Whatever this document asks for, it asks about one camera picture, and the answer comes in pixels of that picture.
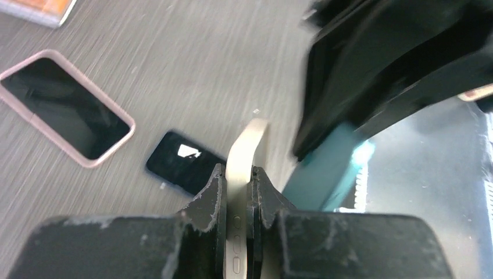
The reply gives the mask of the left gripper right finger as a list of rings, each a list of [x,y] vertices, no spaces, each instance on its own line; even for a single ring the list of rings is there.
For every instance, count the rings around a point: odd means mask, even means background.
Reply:
[[[248,278],[453,277],[420,218],[299,210],[260,167],[247,190]]]

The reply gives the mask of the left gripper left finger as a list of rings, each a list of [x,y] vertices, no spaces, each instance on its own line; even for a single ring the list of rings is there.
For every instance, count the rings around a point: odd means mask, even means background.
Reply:
[[[30,234],[9,278],[222,278],[225,168],[171,215],[56,216]]]

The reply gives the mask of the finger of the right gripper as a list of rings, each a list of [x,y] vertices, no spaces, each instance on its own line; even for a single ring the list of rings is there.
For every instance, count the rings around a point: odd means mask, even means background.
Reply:
[[[302,120],[312,153],[343,122],[372,137],[426,106],[492,84],[491,1],[313,1]]]

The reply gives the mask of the teal phone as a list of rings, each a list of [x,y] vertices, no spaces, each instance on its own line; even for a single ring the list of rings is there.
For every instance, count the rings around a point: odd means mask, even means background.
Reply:
[[[297,164],[282,194],[300,210],[364,212],[375,149],[354,126],[340,124]]]

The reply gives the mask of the blue phone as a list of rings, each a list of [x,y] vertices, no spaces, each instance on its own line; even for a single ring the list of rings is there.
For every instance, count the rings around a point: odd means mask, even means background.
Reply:
[[[225,165],[226,159],[182,133],[170,130],[157,144],[145,167],[166,184],[195,196],[206,186],[217,164]]]

